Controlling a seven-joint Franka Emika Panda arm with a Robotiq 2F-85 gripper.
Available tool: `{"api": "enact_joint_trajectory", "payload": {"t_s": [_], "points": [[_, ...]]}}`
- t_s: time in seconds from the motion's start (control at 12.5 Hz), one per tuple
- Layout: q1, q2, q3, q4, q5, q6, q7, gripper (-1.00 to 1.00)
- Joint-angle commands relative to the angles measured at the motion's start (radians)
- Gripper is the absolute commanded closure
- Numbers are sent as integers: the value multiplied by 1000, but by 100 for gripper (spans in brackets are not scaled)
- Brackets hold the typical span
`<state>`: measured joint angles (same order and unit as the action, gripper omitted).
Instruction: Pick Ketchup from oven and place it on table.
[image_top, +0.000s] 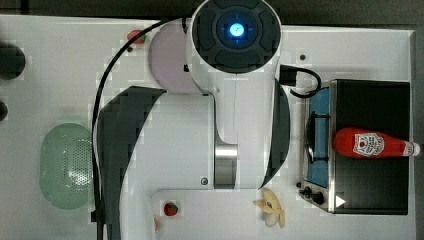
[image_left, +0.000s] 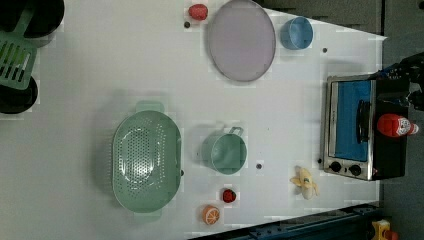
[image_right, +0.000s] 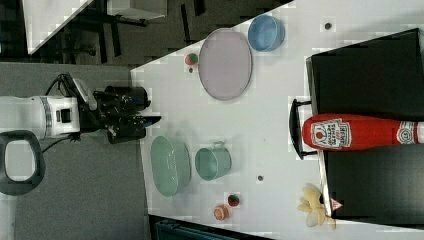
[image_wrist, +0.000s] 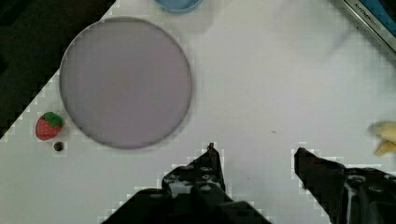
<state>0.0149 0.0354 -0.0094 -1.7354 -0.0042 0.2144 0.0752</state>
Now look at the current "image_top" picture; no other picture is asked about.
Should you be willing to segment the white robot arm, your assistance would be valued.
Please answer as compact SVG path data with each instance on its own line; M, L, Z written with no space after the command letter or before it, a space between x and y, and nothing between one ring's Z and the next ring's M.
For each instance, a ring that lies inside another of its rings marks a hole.
M186 34L195 92L130 86L94 114L99 240L156 240L158 191L260 189L273 178L290 136L281 45L265 0L204 0Z

